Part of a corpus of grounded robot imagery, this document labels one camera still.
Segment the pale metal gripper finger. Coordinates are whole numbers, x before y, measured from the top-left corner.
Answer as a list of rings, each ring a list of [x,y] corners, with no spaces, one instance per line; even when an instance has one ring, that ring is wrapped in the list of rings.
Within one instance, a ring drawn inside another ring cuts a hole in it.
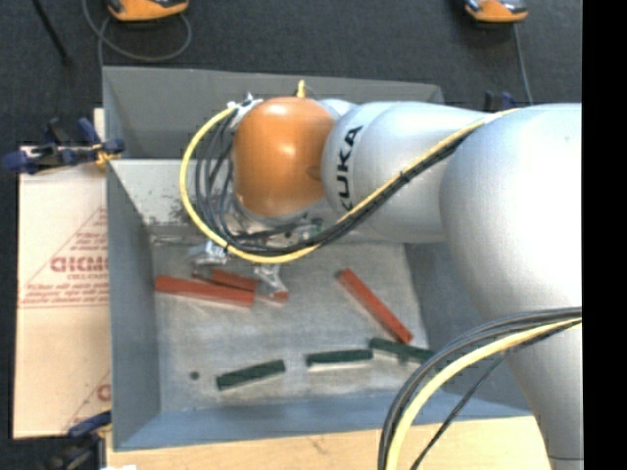
[[[271,304],[285,304],[289,298],[289,290],[281,278],[279,264],[257,264],[254,275],[259,280],[257,296],[261,301]]]
[[[208,240],[187,249],[187,259],[193,266],[226,265],[229,256],[226,249]]]

